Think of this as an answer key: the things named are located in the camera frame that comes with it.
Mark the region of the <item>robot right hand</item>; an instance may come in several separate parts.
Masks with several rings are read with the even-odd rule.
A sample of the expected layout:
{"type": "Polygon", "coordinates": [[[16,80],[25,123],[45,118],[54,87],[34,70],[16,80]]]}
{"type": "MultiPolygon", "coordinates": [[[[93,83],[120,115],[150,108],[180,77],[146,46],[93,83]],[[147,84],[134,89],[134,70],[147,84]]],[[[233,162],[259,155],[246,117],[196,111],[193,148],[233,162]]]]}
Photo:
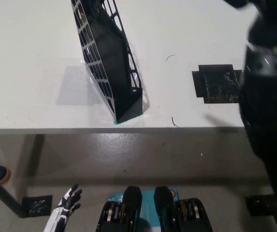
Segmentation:
{"type": "Polygon", "coordinates": [[[258,14],[249,28],[248,42],[262,47],[277,47],[277,0],[228,0],[236,9],[253,4],[258,14]]]}

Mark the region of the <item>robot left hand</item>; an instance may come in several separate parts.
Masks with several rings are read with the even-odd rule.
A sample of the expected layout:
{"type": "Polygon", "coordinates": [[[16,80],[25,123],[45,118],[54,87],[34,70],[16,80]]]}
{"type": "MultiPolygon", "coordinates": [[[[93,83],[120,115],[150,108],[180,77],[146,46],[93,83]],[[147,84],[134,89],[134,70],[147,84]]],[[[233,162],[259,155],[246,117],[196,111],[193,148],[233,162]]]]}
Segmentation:
{"type": "Polygon", "coordinates": [[[82,189],[78,189],[78,184],[72,186],[62,197],[56,209],[61,212],[65,218],[69,218],[71,214],[81,205],[78,201],[81,198],[82,189]]]}

